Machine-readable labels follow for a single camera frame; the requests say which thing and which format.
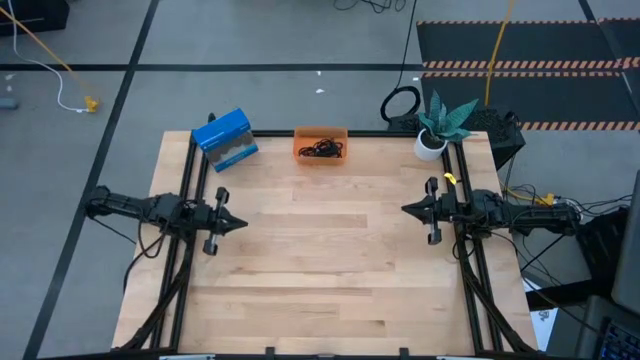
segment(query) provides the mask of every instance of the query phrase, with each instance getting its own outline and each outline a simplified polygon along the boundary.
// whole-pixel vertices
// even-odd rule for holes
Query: orange bin
[[[298,126],[293,132],[293,157],[301,165],[342,165],[347,159],[347,128],[334,126]],[[299,156],[303,147],[313,146],[322,139],[342,143],[341,158]]]

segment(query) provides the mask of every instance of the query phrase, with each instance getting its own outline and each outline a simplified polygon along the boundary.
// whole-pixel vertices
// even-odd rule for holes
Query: wooden tabletop
[[[189,132],[164,134],[151,194],[178,193],[188,140]],[[441,161],[420,161],[414,139],[350,138],[345,165],[303,167],[293,159],[292,138],[256,141],[257,154],[209,172],[206,201],[215,204],[217,187],[225,186],[227,208],[249,227],[222,238],[215,257],[199,250],[207,236],[199,234],[180,352],[262,354],[275,346],[279,354],[396,355],[400,347],[412,355],[473,354],[451,225],[441,224],[442,243],[429,246],[428,226],[400,211],[422,199],[430,176],[446,188]],[[486,134],[464,148],[472,187],[499,191]],[[143,237],[148,244],[157,231],[145,227]],[[512,245],[493,237],[485,254],[497,306],[535,347]],[[155,306],[165,257],[142,258],[131,272],[114,346]]]

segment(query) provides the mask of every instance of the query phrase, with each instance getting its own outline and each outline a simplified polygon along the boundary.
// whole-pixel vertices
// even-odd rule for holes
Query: blue box
[[[193,130],[192,134],[216,172],[258,151],[249,119],[240,109]]]

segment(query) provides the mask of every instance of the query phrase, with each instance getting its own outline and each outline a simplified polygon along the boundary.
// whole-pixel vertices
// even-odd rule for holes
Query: computer monitor
[[[627,310],[640,315],[640,170],[636,174],[631,207],[624,231],[615,282],[613,300]]]

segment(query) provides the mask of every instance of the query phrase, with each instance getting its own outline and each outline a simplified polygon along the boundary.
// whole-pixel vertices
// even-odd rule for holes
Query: white cable
[[[11,0],[7,0],[7,3],[9,4],[9,12],[11,13],[11,16],[13,16],[14,19],[16,19],[16,15],[13,13],[13,4],[11,3]],[[58,90],[58,105],[60,105],[60,107],[62,107],[65,110],[69,110],[69,111],[75,111],[77,113],[83,113],[83,112],[89,112],[89,109],[85,108],[85,109],[77,109],[77,108],[71,108],[68,107],[66,105],[64,105],[62,103],[62,101],[60,101],[60,97],[62,96],[62,89],[64,88],[64,82],[62,81],[62,76],[60,75],[59,72],[57,72],[56,70],[52,69],[50,66],[47,66],[39,61],[36,60],[32,60],[32,59],[27,59],[25,57],[23,57],[22,55],[20,55],[20,53],[18,52],[18,25],[16,25],[15,22],[13,22],[13,52],[16,53],[16,55],[27,62],[30,62],[32,64],[37,64],[42,66],[43,68],[51,71],[52,73],[56,74],[56,76],[58,77],[58,80],[60,80],[60,89]]]

